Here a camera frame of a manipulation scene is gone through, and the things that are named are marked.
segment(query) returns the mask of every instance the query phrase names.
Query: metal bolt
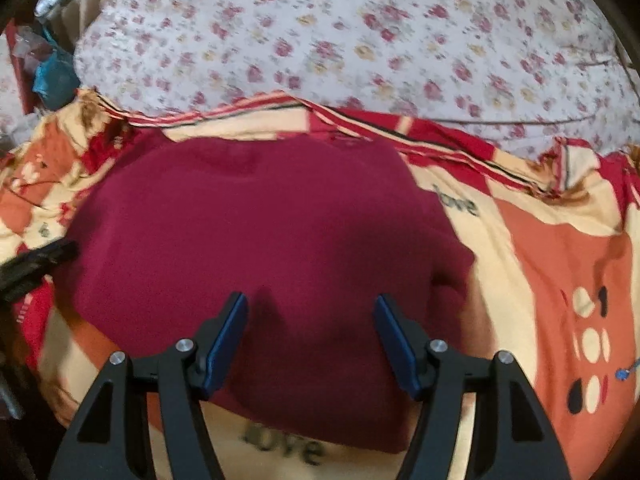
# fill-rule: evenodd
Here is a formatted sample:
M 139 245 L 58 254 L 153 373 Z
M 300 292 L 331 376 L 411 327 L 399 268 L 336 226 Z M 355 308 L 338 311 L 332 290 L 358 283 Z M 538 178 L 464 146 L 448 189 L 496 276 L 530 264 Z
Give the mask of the metal bolt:
M 175 344 L 175 347 L 178 349 L 178 352 L 189 352 L 193 350 L 193 341 L 191 339 L 180 339 Z
M 124 352 L 114 352 L 109 357 L 109 362 L 112 365 L 119 365 L 119 364 L 123 363 L 124 359 L 126 359 L 126 358 L 127 358 L 127 356 L 125 355 Z
M 429 343 L 429 346 L 431 347 L 431 350 L 439 354 L 441 354 L 442 352 L 446 352 L 447 349 L 449 349 L 449 345 L 442 339 L 434 339 L 433 341 L 431 341 L 431 343 Z
M 498 352 L 498 361 L 503 365 L 510 365 L 513 363 L 513 354 L 507 350 L 500 350 Z

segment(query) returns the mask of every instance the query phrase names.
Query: patterned blanket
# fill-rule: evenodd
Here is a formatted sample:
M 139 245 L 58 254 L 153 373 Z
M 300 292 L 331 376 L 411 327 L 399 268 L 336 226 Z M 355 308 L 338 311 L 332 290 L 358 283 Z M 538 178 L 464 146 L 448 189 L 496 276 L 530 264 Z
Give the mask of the patterned blanket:
M 140 128 L 191 137 L 274 140 L 300 134 L 388 140 L 418 186 L 440 197 L 458 237 L 476 255 L 468 347 L 514 352 L 534 385 L 572 476 L 587 480 L 625 427 L 640 392 L 619 368 L 638 356 L 640 177 L 634 150 L 602 158 L 580 140 L 556 139 L 532 163 L 431 123 L 325 108 L 282 93 L 208 114 L 162 120 L 125 114 L 90 91 L 42 121 L 33 140 L 4 161 L 0 255 L 65 233 L 92 185 Z M 115 345 L 45 282 L 16 305 L 43 391 L 63 422 L 72 417 Z M 489 342 L 487 334 L 493 332 Z M 202 405 L 225 474 L 247 478 L 394 478 L 402 455 L 293 437 Z M 170 478 L 157 399 L 150 400 L 154 459 Z M 463 478 L 473 411 L 461 420 L 451 479 Z

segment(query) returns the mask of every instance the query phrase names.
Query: folded garment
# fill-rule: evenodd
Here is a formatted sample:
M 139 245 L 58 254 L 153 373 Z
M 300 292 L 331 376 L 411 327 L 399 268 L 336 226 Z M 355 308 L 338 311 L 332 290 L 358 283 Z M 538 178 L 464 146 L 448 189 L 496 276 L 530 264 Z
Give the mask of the folded garment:
M 384 140 L 193 139 L 156 130 L 123 154 L 67 232 L 56 275 L 78 314 L 133 356 L 162 351 L 233 290 L 250 319 L 213 401 L 272 428 L 406 448 L 408 397 L 372 323 L 392 294 L 460 344 L 473 254 Z

